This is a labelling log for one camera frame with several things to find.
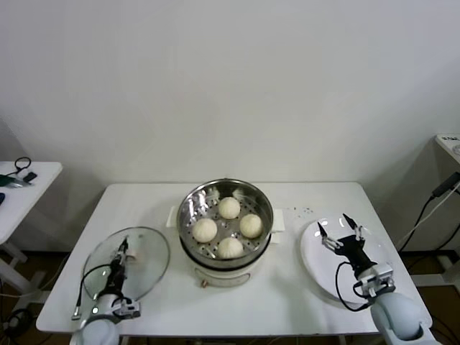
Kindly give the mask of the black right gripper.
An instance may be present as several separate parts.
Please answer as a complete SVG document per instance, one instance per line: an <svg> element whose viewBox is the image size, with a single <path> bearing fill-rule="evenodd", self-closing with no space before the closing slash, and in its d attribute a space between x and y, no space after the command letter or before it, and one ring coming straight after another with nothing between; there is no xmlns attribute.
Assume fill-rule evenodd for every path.
<svg viewBox="0 0 460 345"><path fill-rule="evenodd" d="M336 255L347 258L354 274L362 274L374 265L374 262L364 252L365 240L362 236L363 226L359 225L352 217L347 216L345 213L343 217L354 231L354 235L346 236L336 241L328 236L326 230L318 222L321 243L332 252L336 250Z"/></svg>

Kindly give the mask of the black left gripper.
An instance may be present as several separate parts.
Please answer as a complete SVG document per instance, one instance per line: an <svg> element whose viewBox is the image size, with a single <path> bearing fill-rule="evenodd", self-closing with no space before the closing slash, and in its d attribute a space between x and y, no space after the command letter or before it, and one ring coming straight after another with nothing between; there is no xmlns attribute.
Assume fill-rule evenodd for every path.
<svg viewBox="0 0 460 345"><path fill-rule="evenodd" d="M128 237L124 237L120 244L120 252L114 255L114 266L111 267L111 273L107 278L107 292L114 295L122 295L122 289L125 281L125 261L127 250L129 248Z"/></svg>

